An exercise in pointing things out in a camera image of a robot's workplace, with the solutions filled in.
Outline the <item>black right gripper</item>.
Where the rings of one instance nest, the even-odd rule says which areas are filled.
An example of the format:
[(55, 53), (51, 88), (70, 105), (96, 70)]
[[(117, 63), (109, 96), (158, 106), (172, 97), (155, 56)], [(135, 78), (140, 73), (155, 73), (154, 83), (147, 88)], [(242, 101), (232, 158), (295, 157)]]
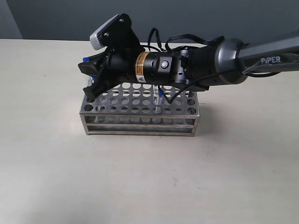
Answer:
[(187, 62), (183, 60), (189, 49), (173, 50), (162, 46), (157, 28), (151, 29), (145, 46), (132, 30), (128, 14), (120, 14), (106, 31), (109, 37), (103, 40), (110, 48), (109, 53), (84, 57), (78, 64), (80, 72), (90, 76), (88, 83), (91, 85), (83, 88), (88, 98), (97, 98), (123, 82), (176, 88), (191, 82)]

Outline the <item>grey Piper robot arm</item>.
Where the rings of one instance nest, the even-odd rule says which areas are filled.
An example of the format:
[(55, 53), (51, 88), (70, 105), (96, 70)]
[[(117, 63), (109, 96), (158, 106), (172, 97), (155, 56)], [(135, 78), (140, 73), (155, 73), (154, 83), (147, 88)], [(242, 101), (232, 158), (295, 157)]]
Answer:
[(172, 86), (183, 91), (207, 91), (211, 86), (240, 84), (248, 77), (271, 77), (299, 69), (299, 33), (294, 31), (261, 44), (244, 43), (223, 36), (205, 40), (192, 34), (176, 35), (170, 41), (188, 39), (195, 46), (171, 48), (160, 42), (159, 31), (149, 34), (157, 46), (142, 45), (127, 14), (117, 14), (90, 35), (100, 53), (79, 63), (79, 70), (94, 79), (84, 88), (89, 98), (122, 83)]

